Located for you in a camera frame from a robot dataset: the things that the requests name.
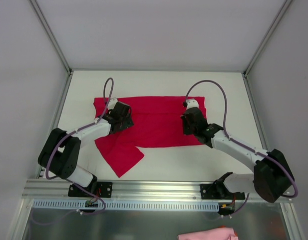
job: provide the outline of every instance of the white table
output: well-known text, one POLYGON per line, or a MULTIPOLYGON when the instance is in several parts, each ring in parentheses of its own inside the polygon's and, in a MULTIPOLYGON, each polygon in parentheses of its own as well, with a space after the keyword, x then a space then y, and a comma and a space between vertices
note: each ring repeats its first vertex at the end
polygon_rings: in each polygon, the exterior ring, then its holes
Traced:
MULTIPOLYGON (((240 73, 161 71, 75 71, 59 121, 64 130, 93 121, 95 97, 102 97, 107 78, 115 81, 112 97, 184 96, 197 81, 217 81, 228 98, 228 131, 261 147, 244 81, 240 73)), ((195 87, 192 96, 204 96, 209 123, 222 125, 224 99, 213 84, 195 87)), ((106 163, 94 142, 80 150, 78 164, 103 180, 213 181, 226 172, 251 171, 232 157, 207 146, 140 148, 145 157, 121 178, 106 163)))

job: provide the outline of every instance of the red cloth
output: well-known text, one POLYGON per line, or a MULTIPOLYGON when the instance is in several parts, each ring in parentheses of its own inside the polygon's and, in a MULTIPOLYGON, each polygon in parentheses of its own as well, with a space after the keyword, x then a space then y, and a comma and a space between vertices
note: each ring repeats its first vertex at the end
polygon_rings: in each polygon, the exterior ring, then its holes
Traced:
MULTIPOLYGON (((205 98, 197 100, 203 115, 205 98)), ((118 100, 132 108, 134 126, 115 134, 101 137, 96 146, 107 163, 120 178, 135 166, 144 154, 137 148, 166 148, 200 145, 193 135, 183 135, 180 116, 185 108, 184 96, 136 96, 118 100)), ((96 116, 101 115, 105 105, 103 98, 95 98, 96 116)))

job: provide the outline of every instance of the white slotted strip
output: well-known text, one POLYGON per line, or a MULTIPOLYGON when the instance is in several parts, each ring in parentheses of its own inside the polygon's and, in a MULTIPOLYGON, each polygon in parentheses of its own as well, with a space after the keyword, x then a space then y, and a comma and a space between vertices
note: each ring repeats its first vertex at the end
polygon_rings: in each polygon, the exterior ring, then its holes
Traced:
MULTIPOLYGON (((164 202, 164 201, 112 201, 104 200, 107 210, 137 210, 137 211, 187 211, 187 212, 218 212, 216 202, 164 202)), ((86 200, 76 199, 35 199, 33 208, 42 209, 102 209, 103 204, 98 201, 98 207, 85 207, 86 200)))

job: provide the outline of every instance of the pink cloth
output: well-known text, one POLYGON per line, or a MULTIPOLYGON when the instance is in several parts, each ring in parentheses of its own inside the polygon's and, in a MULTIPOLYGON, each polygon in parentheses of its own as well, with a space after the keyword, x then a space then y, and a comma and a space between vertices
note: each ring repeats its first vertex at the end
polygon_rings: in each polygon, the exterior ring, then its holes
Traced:
MULTIPOLYGON (((197 100, 199 109, 206 115, 204 97, 197 100)), ((184 135, 180 116, 186 110, 184 96, 122 97, 119 101, 132 108, 134 126, 124 131, 99 138, 96 146, 106 162, 120 178, 135 166, 144 154, 137 148, 166 148, 200 145, 193 135, 184 135)), ((96 116, 104 110, 104 99, 95 98, 96 116)))
POLYGON ((199 231, 178 235, 178 240, 238 240, 232 228, 221 227, 208 231, 199 231))

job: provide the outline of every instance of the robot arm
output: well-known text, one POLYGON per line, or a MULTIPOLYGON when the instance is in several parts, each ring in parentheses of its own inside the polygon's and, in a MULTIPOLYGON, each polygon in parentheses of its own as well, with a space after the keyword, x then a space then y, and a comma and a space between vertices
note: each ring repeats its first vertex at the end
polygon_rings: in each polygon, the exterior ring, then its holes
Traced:
MULTIPOLYGON (((291 186, 290 180, 279 166, 257 154, 261 153, 276 160, 294 179, 287 161, 280 151, 274 149, 269 152, 265 149, 256 148, 232 135, 227 137, 221 126, 215 123, 207 123, 206 118, 198 108, 197 101, 189 99, 186 103, 186 111, 181 116, 184 134, 193 134, 202 144, 227 153, 246 165, 254 173, 234 174, 228 172, 218 181, 219 185, 226 188, 223 192, 226 190, 232 193, 256 191, 264 200, 274 203, 291 186)), ((218 191, 221 192, 221 188, 221 186, 218 186, 218 191)))
MULTIPOLYGON (((111 99, 108 104, 108 112, 101 120, 96 118, 95 122, 89 126, 75 129, 76 133, 60 145, 51 160, 49 170, 62 179, 72 181, 91 193, 94 192, 97 177, 77 165, 80 148, 98 138, 120 132, 131 126, 133 126, 131 107, 115 98, 111 99)), ((64 131, 59 128, 52 130, 38 157, 38 164, 46 168, 54 148, 70 132, 72 131, 64 131)))

